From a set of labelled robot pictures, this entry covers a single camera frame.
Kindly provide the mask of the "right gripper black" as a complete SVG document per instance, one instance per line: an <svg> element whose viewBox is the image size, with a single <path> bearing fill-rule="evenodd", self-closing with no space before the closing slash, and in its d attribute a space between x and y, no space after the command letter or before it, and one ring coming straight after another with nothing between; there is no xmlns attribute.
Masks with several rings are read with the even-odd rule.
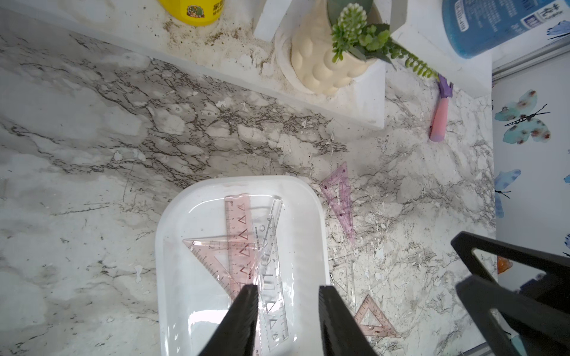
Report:
<svg viewBox="0 0 570 356"><path fill-rule="evenodd" d="M462 231L451 245L476 276L460 282L457 294L495 355L519 355L493 311L513 320L527 355L569 354L569 257L540 252ZM543 274L523 284L516 293L494 282L474 250L488 252Z"/></svg>

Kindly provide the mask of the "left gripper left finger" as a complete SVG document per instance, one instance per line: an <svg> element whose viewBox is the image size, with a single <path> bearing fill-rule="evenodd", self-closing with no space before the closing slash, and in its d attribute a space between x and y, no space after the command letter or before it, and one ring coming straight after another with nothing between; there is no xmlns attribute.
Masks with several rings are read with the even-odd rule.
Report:
<svg viewBox="0 0 570 356"><path fill-rule="evenodd" d="M252 356L258 320L258 287L245 285L199 356Z"/></svg>

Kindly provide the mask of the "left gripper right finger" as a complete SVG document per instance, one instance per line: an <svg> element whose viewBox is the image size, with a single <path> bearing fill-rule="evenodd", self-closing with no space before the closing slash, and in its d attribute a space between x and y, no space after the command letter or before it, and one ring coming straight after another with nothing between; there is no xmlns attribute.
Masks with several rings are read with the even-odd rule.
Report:
<svg viewBox="0 0 570 356"><path fill-rule="evenodd" d="M376 356L334 286L319 287L319 323L326 356Z"/></svg>

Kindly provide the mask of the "pink small triangle ruler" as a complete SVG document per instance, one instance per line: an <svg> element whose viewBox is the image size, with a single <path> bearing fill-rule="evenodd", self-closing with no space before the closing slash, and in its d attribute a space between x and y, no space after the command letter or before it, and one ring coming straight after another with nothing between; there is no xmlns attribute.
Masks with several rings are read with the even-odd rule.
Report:
<svg viewBox="0 0 570 356"><path fill-rule="evenodd" d="M374 299L367 295L355 317L362 333L368 337L396 338L398 333Z"/></svg>

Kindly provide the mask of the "pink straight ruler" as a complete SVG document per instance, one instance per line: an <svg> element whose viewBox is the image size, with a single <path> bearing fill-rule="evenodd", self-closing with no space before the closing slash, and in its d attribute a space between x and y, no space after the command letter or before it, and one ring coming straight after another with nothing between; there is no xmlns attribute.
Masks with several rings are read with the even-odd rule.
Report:
<svg viewBox="0 0 570 356"><path fill-rule="evenodd" d="M258 284L258 241L253 227L249 194L224 199L227 221L227 250L231 299L236 300L241 289Z"/></svg>

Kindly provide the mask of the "clear straight ruler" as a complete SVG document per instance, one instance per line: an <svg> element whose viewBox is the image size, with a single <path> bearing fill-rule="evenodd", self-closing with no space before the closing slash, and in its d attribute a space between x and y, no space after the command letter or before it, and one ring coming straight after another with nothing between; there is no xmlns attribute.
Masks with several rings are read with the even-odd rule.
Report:
<svg viewBox="0 0 570 356"><path fill-rule="evenodd" d="M279 257L273 271L258 275L258 287L260 355L271 355L289 338Z"/></svg>
<svg viewBox="0 0 570 356"><path fill-rule="evenodd" d="M260 279L276 268L275 265L278 261L277 228L282 208L282 199L278 196L273 196L267 216L258 225L258 230L255 234L256 247L258 248L256 258Z"/></svg>

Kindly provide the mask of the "pink tall triangle ruler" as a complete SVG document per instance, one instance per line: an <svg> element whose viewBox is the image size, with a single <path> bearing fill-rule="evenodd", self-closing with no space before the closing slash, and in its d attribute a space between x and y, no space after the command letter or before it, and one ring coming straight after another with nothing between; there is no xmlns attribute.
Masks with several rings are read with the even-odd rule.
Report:
<svg viewBox="0 0 570 356"><path fill-rule="evenodd" d="M231 298L227 241L185 239L183 243Z"/></svg>

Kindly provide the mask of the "purple triangle ruler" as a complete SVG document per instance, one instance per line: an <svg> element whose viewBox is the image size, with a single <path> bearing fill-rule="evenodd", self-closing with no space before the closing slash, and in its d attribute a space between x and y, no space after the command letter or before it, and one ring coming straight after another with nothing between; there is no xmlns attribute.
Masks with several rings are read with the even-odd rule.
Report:
<svg viewBox="0 0 570 356"><path fill-rule="evenodd" d="M353 246L356 242L356 233L353 227L347 163L343 162L328 178L323 180L319 186L325 200L341 224L345 236Z"/></svg>

